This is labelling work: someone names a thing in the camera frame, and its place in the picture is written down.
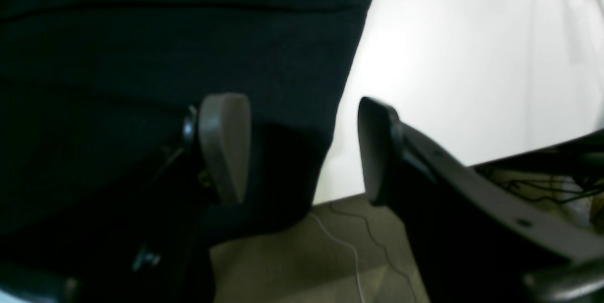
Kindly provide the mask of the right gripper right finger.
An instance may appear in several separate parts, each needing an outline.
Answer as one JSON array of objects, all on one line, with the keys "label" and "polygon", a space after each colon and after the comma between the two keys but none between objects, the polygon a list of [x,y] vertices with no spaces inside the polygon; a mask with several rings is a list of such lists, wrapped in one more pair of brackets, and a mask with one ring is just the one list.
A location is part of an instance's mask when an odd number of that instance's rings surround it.
[{"label": "right gripper right finger", "polygon": [[603,132],[489,163],[539,175],[582,178],[565,200],[514,193],[522,180],[496,183],[462,165],[393,107],[363,97],[358,107],[365,195],[402,221],[433,303],[601,303],[603,236],[546,212],[603,193]]}]

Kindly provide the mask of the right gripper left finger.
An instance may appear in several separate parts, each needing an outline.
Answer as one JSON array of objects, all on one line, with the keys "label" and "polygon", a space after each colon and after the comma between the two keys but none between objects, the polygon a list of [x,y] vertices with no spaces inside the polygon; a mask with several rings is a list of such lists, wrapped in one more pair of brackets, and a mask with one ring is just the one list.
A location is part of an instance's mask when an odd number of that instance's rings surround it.
[{"label": "right gripper left finger", "polygon": [[189,105],[184,150],[201,188],[222,205],[243,202],[251,153],[251,106],[242,93],[218,93]]}]

